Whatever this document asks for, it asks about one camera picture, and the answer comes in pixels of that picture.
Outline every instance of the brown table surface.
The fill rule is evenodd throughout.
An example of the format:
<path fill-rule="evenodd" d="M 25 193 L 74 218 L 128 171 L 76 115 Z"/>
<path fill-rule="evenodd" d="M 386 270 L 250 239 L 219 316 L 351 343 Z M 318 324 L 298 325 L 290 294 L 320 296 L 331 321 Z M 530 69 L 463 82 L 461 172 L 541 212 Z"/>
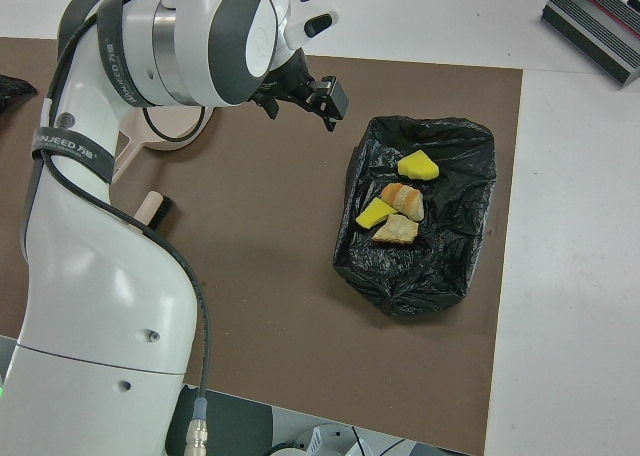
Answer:
<path fill-rule="evenodd" d="M 55 44 L 0 39 L 0 73 L 38 97 L 0 116 L 0 334 L 17 336 L 27 294 L 19 225 L 31 133 Z M 214 321 L 213 389 L 458 451 L 484 448 L 522 72 L 327 57 L 347 119 L 334 133 L 293 106 L 217 110 L 189 147 L 141 153 L 118 184 L 129 211 L 155 189 L 177 205 L 166 232 L 197 271 Z M 440 314 L 382 314 L 332 269 L 345 171 L 379 115 L 465 117 L 496 139 L 498 180 L 468 297 Z M 186 380 L 197 382 L 200 342 Z"/>

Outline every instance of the cable connector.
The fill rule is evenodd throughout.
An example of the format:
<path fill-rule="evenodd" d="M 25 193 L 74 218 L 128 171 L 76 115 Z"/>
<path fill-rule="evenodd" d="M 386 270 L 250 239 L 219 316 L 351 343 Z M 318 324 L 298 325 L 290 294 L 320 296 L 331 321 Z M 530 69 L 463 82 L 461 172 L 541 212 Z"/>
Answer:
<path fill-rule="evenodd" d="M 207 438 L 207 398 L 199 397 L 193 402 L 193 419 L 187 429 L 184 456 L 206 456 Z"/>

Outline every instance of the black crumpled object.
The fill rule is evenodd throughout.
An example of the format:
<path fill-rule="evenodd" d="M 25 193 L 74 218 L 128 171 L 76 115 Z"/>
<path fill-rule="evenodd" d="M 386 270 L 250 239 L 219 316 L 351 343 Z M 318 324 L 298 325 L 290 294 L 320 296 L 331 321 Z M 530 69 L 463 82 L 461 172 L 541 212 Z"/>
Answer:
<path fill-rule="evenodd" d="M 398 160 L 422 149 L 440 168 L 431 181 L 397 173 Z M 354 150 L 333 266 L 356 290 L 392 315 L 441 311 L 467 293 L 495 184 L 495 148 L 487 128 L 467 119 L 377 117 Z M 389 183 L 422 191 L 425 218 L 410 245 L 374 243 L 356 217 Z"/>
<path fill-rule="evenodd" d="M 13 98 L 37 93 L 36 88 L 26 81 L 0 74 L 0 113 L 4 111 Z"/>

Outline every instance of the white table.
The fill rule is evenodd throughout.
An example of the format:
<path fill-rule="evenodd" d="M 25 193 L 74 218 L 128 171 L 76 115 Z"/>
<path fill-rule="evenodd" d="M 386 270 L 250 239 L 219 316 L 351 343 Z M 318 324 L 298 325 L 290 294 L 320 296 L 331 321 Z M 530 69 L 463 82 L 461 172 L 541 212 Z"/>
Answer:
<path fill-rule="evenodd" d="M 0 0 L 54 38 L 69 0 Z M 539 21 L 547 0 L 336 0 L 309 54 L 524 69 L 490 456 L 640 447 L 640 82 L 620 90 Z"/>

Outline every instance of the white robotic arm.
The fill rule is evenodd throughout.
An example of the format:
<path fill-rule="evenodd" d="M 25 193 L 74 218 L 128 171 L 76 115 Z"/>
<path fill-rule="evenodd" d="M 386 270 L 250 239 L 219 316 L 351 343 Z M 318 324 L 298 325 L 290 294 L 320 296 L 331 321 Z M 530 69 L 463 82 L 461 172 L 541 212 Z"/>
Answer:
<path fill-rule="evenodd" d="M 335 78 L 313 80 L 299 46 L 337 14 L 322 0 L 71 6 L 34 137 L 29 298 L 0 397 L 0 452 L 160 456 L 204 298 L 171 245 L 109 203 L 120 120 L 132 106 L 248 100 L 275 117 L 281 99 L 333 129 L 347 99 Z M 205 417 L 200 404 L 189 454 L 204 454 Z"/>

